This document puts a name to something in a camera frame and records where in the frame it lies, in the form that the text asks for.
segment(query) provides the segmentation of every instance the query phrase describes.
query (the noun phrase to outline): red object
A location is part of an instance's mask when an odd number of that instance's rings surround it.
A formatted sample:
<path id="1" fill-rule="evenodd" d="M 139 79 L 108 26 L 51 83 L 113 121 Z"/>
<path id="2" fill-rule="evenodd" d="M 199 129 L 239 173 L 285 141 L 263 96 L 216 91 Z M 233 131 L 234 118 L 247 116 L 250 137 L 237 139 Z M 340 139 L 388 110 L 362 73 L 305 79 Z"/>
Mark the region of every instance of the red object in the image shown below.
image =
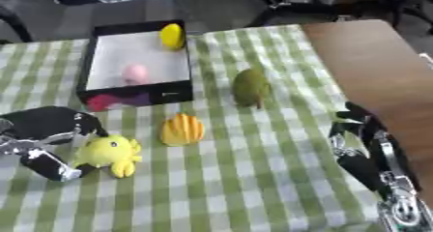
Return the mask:
<path id="1" fill-rule="evenodd" d="M 98 112 L 105 110 L 111 104 L 118 101 L 119 99 L 117 99 L 116 97 L 112 97 L 109 95 L 98 95 L 89 99 L 87 101 L 87 105 L 90 107 L 91 110 Z"/>

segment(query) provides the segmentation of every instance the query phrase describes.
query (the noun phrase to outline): wooden table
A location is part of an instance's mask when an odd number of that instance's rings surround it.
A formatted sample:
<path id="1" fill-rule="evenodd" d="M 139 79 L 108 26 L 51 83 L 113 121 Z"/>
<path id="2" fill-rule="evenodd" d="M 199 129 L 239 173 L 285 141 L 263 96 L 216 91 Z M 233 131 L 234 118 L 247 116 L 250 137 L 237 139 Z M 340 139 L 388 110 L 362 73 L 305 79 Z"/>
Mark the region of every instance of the wooden table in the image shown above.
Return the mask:
<path id="1" fill-rule="evenodd" d="M 433 71 L 384 21 L 303 29 L 348 99 L 377 114 L 406 150 L 433 207 Z"/>

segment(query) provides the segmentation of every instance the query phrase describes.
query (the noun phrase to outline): gray floor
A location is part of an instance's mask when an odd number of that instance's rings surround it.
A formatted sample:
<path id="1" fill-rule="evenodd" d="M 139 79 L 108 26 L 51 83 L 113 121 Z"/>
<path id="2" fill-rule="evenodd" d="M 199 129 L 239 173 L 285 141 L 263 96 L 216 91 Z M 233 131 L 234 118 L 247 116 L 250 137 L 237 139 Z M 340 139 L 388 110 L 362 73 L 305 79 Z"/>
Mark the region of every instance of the gray floor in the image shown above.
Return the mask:
<path id="1" fill-rule="evenodd" d="M 259 0 L 148 0 L 117 4 L 63 6 L 52 0 L 0 1 L 15 11 L 37 41 L 87 38 L 92 27 L 106 24 L 181 18 L 190 33 L 239 28 L 250 22 L 265 6 Z M 433 16 L 433 6 L 427 6 Z M 328 21 L 323 15 L 289 14 L 271 24 Z M 402 37 L 418 52 L 433 55 L 433 37 L 428 25 L 404 16 L 399 27 Z M 0 24 L 0 39 L 16 41 L 6 25 Z"/>

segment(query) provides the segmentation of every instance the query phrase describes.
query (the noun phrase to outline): plush toy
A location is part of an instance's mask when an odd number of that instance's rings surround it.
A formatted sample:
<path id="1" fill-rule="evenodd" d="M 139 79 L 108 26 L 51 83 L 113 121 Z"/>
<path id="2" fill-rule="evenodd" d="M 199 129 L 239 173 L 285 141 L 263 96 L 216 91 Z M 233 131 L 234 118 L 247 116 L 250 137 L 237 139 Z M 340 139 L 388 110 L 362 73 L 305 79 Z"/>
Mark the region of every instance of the plush toy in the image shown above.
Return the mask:
<path id="1" fill-rule="evenodd" d="M 142 161 L 137 155 L 140 151 L 141 146 L 135 139 L 128 140 L 122 135 L 98 137 L 76 152 L 73 165 L 111 166 L 111 172 L 116 177 L 128 177 L 135 171 L 134 162 Z"/>
<path id="2" fill-rule="evenodd" d="M 179 50 L 185 44 L 182 27 L 176 23 L 168 24 L 159 33 L 162 44 L 170 50 Z"/>
<path id="3" fill-rule="evenodd" d="M 165 121 L 160 140 L 168 146 L 183 146 L 203 139 L 203 123 L 195 116 L 178 113 L 174 118 Z"/>
<path id="4" fill-rule="evenodd" d="M 238 73 L 233 82 L 233 95 L 236 103 L 241 106 L 257 105 L 257 108 L 261 108 L 262 100 L 270 90 L 271 85 L 266 76 L 258 69 Z"/>
<path id="5" fill-rule="evenodd" d="M 124 69 L 123 78 L 128 85 L 143 85 L 147 82 L 148 74 L 144 66 L 130 65 Z"/>

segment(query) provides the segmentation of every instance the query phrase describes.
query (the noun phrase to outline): pink ball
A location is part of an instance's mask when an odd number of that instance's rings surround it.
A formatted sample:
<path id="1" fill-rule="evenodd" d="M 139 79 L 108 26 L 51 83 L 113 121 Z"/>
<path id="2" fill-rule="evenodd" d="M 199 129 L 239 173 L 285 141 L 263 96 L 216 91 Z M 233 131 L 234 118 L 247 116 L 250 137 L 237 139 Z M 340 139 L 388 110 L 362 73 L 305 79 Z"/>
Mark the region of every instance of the pink ball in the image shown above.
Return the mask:
<path id="1" fill-rule="evenodd" d="M 146 84 L 147 70 L 142 65 L 130 65 L 124 69 L 123 78 L 128 85 Z"/>

